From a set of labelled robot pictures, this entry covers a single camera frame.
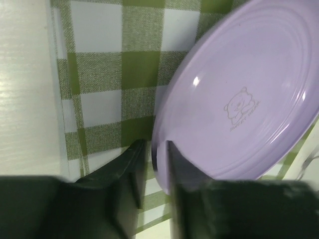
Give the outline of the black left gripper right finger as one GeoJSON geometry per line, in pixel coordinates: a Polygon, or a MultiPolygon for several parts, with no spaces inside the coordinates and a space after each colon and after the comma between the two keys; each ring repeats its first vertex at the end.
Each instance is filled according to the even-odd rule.
{"type": "Polygon", "coordinates": [[[319,194],[303,181],[214,180],[168,141],[173,239],[316,239],[319,194]]]}

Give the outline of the green white checkered cloth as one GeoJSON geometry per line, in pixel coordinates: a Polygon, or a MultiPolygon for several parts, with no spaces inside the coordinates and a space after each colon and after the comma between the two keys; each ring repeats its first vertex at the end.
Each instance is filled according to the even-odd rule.
{"type": "Polygon", "coordinates": [[[151,140],[189,50],[242,0],[53,0],[69,174],[80,178],[151,140]]]}

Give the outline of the purple plastic plate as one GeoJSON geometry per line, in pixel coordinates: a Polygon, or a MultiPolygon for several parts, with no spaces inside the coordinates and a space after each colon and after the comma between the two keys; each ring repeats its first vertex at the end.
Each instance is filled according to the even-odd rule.
{"type": "Polygon", "coordinates": [[[169,192],[166,143],[214,179],[257,179],[319,113],[319,3],[250,0],[207,31],[176,70],[152,136],[169,192]]]}

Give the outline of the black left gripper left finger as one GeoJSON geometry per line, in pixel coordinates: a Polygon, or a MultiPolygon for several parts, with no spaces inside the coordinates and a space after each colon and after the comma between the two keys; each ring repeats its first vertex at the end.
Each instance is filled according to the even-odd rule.
{"type": "Polygon", "coordinates": [[[132,238],[145,193],[146,148],[146,141],[138,139],[75,182],[57,176],[2,176],[1,238],[132,238]]]}

